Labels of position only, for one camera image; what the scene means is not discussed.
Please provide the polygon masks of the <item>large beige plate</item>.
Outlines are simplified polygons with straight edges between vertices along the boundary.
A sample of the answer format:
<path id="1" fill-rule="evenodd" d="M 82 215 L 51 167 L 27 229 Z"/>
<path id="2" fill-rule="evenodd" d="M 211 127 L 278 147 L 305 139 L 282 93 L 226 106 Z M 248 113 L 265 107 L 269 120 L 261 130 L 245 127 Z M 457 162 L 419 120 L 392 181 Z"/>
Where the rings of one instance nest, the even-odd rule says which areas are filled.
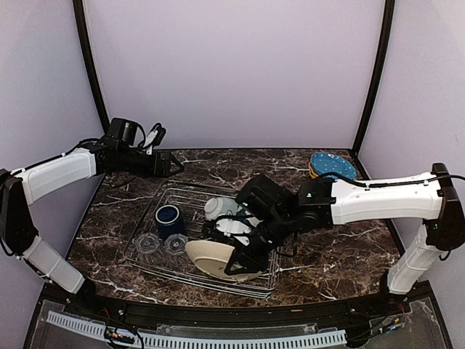
<path id="1" fill-rule="evenodd" d="M 261 276 L 261 272 L 227 276 L 224 269 L 233 249 L 233 246 L 207 240 L 189 241 L 185 247 L 187 256 L 195 267 L 214 278 L 243 283 Z"/>

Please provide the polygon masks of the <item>blue polka dot plate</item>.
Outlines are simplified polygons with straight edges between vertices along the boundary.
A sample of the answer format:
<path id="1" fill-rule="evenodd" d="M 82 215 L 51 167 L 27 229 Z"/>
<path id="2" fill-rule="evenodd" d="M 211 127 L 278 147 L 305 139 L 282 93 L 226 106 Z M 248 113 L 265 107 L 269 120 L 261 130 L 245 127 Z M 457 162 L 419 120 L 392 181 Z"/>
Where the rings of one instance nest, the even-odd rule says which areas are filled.
<path id="1" fill-rule="evenodd" d="M 331 153 L 314 153 L 310 163 L 319 176 L 335 172 L 350 180 L 357 177 L 356 168 L 348 160 Z"/>

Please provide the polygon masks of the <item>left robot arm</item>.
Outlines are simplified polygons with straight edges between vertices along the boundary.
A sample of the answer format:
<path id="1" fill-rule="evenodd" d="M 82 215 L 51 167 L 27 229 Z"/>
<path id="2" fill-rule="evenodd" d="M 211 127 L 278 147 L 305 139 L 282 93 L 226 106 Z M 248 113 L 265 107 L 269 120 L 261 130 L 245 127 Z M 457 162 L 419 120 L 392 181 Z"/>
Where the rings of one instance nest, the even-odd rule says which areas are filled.
<path id="1" fill-rule="evenodd" d="M 71 150 L 14 171 L 1 170 L 1 248 L 8 257 L 24 260 L 40 276 L 75 295 L 74 305 L 87 317 L 102 312 L 93 281 L 74 268 L 39 234 L 30 207 L 75 182 L 106 172 L 169 178 L 184 171 L 170 151 L 159 151 L 166 129 L 155 124 L 143 132 L 135 121 L 114 118 L 101 138 L 80 141 Z"/>

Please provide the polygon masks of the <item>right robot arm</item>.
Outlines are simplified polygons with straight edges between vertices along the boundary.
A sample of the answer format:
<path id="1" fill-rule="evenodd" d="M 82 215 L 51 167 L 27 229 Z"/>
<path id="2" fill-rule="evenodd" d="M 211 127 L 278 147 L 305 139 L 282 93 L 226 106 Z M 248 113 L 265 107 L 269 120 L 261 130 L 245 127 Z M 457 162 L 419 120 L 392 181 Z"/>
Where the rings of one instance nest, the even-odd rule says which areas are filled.
<path id="1" fill-rule="evenodd" d="M 225 267 L 229 276 L 267 267 L 270 251 L 296 233 L 364 220 L 417 218 L 411 245 L 384 277 L 371 310 L 385 316 L 397 306 L 442 252 L 464 244 L 464 211 L 442 163 L 431 172 L 390 180 L 349 180 L 336 172 L 305 180 L 296 193 L 263 174 L 250 179 L 235 198 L 260 223 L 247 245 L 236 246 Z"/>

